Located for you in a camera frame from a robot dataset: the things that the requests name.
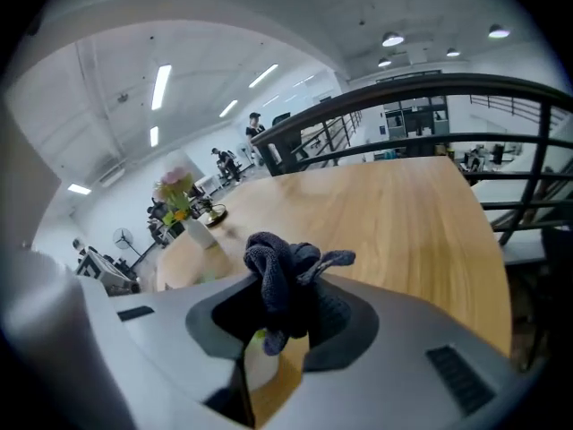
black metal railing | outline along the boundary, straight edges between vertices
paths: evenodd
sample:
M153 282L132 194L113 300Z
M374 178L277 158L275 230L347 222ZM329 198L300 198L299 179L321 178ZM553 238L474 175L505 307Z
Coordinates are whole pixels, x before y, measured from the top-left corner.
M309 158L297 159L295 151L289 149L287 137L294 133L320 124L327 123L331 119L359 112L366 108L397 102L399 100L414 99L419 97L435 96L459 96L471 95L486 98L507 97L510 98L510 108L513 104L514 114L522 113L522 104L533 102L538 105L536 121L539 123L537 135L521 133L450 133L443 135L429 135L406 139L397 139L385 142L367 143L365 145L351 146L343 150L334 150L318 154ZM470 180L526 180L526 185L518 202L487 202L488 210L510 209L515 213L509 223L504 225L500 237L500 244L505 245L511 235L521 229L544 228L544 222L533 224L520 224L527 210L537 208L534 202L535 188L537 183L546 178L551 180L572 181L570 173L546 173L543 172L543 162L549 146L561 147L573 150L573 142L552 139L549 137L552 122L552 112L558 114L573 112L573 98L569 95L535 82L518 80L497 75L479 73L441 73L424 77L406 78L392 82L383 82L353 90L337 96L331 100L310 107L305 111L291 116L280 125L260 133L252 139L262 157L264 158L269 172L273 176L288 174L305 170L310 165L323 163L330 160L337 164L340 158L356 154L364 154L373 151L390 150L396 148L420 147L421 145L449 144L452 142L522 142L535 143L536 149L531 170L529 172L464 172L463 176ZM269 150L269 145L274 144L280 155L281 162L277 163ZM552 206L565 205L565 202L555 202ZM567 220L559 220L560 224L568 223Z
M572 175L573 177L573 158L571 158L568 163L563 166L560 173L557 176L553 177L552 173L546 172L544 176L540 178L546 182L546 185L543 187L540 184L538 191L534 195L534 199L529 203L530 210L535 216L537 213L537 209L541 209L543 207L573 207L573 201L569 199L563 200L555 200L552 199L553 196L557 195L561 189L565 187L568 180L564 180L562 175ZM492 228L494 231L502 231L507 225L508 222L511 221L515 212L512 209L520 206L520 202L482 202L482 208L485 211L495 211L495 210L509 210L508 212L504 213L503 215L499 216L495 220L492 221ZM523 223L530 223L531 221L526 221L524 219Z
M315 132L312 128L307 128L304 131L311 130L306 135L301 135L301 140L304 140L300 145L290 150L292 155L303 156L303 158L310 158L309 152L313 152L313 156L320 156L322 154L329 154L334 151L343 150L350 146L350 139L356 133L356 127L362 121L362 112L357 111L350 113L346 116L338 116L337 118L325 121L315 127L319 130ZM336 166L338 159L332 160ZM324 161L320 167L325 168L329 160ZM310 165L301 167L301 170L306 170Z
M475 96L470 94L469 103L505 111L512 116L519 116L534 123L539 123L540 104L530 100L519 100L514 97L501 96ZM567 113L565 111L554 107L552 110L551 124L560 124L566 116Z

wooden table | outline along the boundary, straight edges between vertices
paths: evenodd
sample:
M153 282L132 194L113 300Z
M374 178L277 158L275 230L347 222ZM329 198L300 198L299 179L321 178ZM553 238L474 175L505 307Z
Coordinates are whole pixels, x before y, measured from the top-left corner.
M269 177L243 183L223 203L228 217L212 229L219 245L202 251L187 235L178 237L159 259L159 288L244 272L247 237L270 231L323 252L354 250L353 266L329 272L425 299L509 355L509 288L501 250L448 158ZM306 349L304 340L289 341L286 359L300 368Z

yellow flower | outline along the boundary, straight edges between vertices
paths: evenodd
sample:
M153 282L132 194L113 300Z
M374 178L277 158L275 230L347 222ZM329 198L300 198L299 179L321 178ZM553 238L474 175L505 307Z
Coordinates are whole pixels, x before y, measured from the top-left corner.
M175 219L182 221L187 218L187 213L185 211L177 211L175 213Z

pink flower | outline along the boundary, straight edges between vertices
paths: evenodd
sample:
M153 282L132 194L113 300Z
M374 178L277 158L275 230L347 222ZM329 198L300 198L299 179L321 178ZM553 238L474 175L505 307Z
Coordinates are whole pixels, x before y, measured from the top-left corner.
M187 172L184 168L174 168L170 172L167 172L162 178L161 183L166 185L172 185L173 183L178 182L182 178L187 175Z
M178 182L179 180L183 180L185 178L187 171L182 167L178 167L173 169L173 174L176 177L176 181Z
M160 189L156 189L155 191L153 191L153 197L159 201L165 201L165 199L163 199L163 195L161 194Z

handrail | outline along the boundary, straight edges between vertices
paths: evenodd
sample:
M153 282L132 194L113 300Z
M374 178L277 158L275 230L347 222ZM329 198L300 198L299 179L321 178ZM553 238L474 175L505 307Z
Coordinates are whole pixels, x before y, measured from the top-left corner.
M364 145L349 147L343 150L335 150L332 146L332 140L329 138L328 129L325 133L328 137L330 153L317 155L312 158L297 160L294 151L291 152L285 144L285 134L300 133L303 129L325 123L328 119L350 114L360 114L362 109L383 105L385 103L396 102L399 100L414 99L418 97L435 97L435 96L458 96L458 95L484 95L487 96L487 104L490 106L492 101L489 96L506 96L512 98L511 111L515 114L515 100L525 99L537 102L539 106L539 115L535 121L538 121L539 128L537 135L520 134L520 133L449 133L441 135L429 135L416 138L396 139L385 142L366 143ZM369 153L374 151L389 150L401 147L415 147L433 144L443 144L450 142L522 142L535 143L536 149L530 172L463 172L466 179L474 180L503 180L503 179L524 179L526 180L525 189L521 194L519 202L512 204L509 208L515 213L508 219L508 225L492 225L494 230L502 232L500 244L505 245L514 231L520 229L542 228L550 226L550 222L539 222L535 224L520 224L528 210L536 208L534 195L537 183L541 179L561 180L564 183L570 181L570 174L554 174L543 172L543 163L545 154L549 146L557 146L573 150L573 142L556 140L549 137L550 126L552 123L552 111L559 108L560 112L573 113L573 98L567 94L525 80L508 78L498 75L486 75L479 73L442 73L428 75L423 77L405 78L392 82L381 82L353 90L337 96L331 100L310 107L305 111L291 116L282 121L279 125L273 126L267 131L260 133L252 139L265 162L267 168L273 176L305 170L312 164L323 164L325 167L330 160L337 161L346 156ZM350 143L348 134L346 134L348 143ZM269 145L274 144L280 154L282 161L280 165L274 160ZM564 202L555 202L551 206L561 205ZM493 203L489 202L488 210L495 210L496 204L498 209L507 207L506 202Z
M501 110L501 111L504 111L506 113L510 113L512 116L519 116L519 117L522 117L522 118L527 119L529 121L532 121L534 123L539 122L539 114L541 111L539 104L537 104L537 107L536 107L536 106L533 106L531 104L516 101L515 98L513 98L513 97L481 96L481 95L474 95L474 94L470 94L469 103L470 104L476 104L476 105L482 105L482 106L487 107L487 108L494 108L496 110ZM563 118L566 117L566 115L563 114L562 112L563 112L563 110L559 110L556 107L554 107L552 109L552 124L553 125L556 125L558 123L558 121L556 121L556 120L561 121Z
M253 145L273 143L283 133L301 131L336 116L357 110L417 97L459 95L509 96L547 102L549 105L573 113L573 98L536 82L483 73L440 73L381 82L359 90L351 90L330 100L307 108L280 124L252 138Z
M317 137L319 137L320 135L322 135L323 133L326 132L327 129L330 129L337 121L339 121L340 119L342 119L342 116L339 116L336 119L333 119L330 123L328 123L326 125L326 128L322 128L322 130L317 133L316 135L313 135L310 139L308 139L306 142L303 142L301 145L298 145L294 150L291 150L291 153L296 153L297 151L303 150L304 148L306 148L311 142L312 140L316 139Z
M552 200L552 197L559 192L559 190L568 182L573 180L573 158L569 160L569 162L561 169L559 172L543 172L540 175L540 179L543 180L551 180L552 184L548 186L547 191L545 193L545 198L543 200L536 200L531 201L529 203L529 207L531 209L537 209L541 207L557 207L560 205L573 205L573 200L569 199L560 199L560 200ZM482 208L484 210L494 210L494 211L501 211L501 210L515 210L516 207L508 207L507 204L511 204L512 202L482 202ZM498 227L505 225L512 216L515 214L513 211L509 211L498 217L492 222L492 227Z
M345 150L329 153L322 156L315 156L304 160L305 164L314 164L326 159L344 158L355 154L370 153L373 151L391 150L400 147L412 147L425 144L451 143L451 142L521 142L538 143L540 139L537 135L522 133L446 133L443 135L426 135L423 137L406 137L405 139L388 140L385 142L366 143ZM573 150L573 142L566 142L556 139L544 139L544 143L550 146L569 148Z

